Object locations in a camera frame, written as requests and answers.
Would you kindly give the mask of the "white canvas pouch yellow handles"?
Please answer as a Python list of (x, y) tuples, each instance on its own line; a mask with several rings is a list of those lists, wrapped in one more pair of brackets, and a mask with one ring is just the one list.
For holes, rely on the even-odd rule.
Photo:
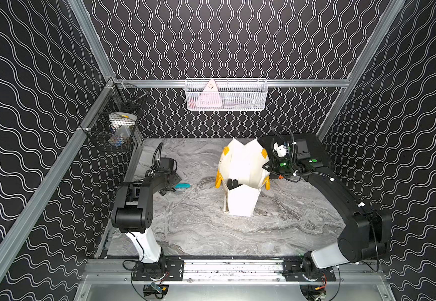
[[(219, 160), (215, 187), (224, 191), (223, 212), (234, 216), (253, 216), (263, 188), (270, 189), (267, 150), (253, 139), (245, 144), (232, 139), (224, 147)], [(228, 189), (228, 179), (237, 179), (239, 186)]]

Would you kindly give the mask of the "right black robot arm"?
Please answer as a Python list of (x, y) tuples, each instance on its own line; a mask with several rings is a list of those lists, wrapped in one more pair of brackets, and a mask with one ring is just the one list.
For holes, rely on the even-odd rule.
[(274, 176), (301, 177), (332, 204), (345, 224), (337, 241), (304, 254), (302, 265), (309, 277), (327, 268), (363, 260), (379, 260), (390, 248), (391, 215), (367, 206), (334, 174), (327, 153), (288, 158), (272, 157), (263, 165)]

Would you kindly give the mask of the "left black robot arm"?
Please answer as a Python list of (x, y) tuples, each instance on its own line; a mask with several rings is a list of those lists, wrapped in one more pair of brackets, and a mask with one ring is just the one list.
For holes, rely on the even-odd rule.
[(175, 172), (157, 173), (123, 184), (117, 191), (111, 214), (112, 225), (124, 233), (138, 252), (137, 272), (158, 280), (165, 276), (166, 258), (151, 230), (154, 194), (174, 191), (181, 177)]

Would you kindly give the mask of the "teal utility knife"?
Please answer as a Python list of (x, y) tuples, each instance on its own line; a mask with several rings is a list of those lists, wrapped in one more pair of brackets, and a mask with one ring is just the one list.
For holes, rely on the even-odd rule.
[(190, 184), (188, 183), (179, 183), (175, 186), (177, 189), (188, 189), (190, 188)]

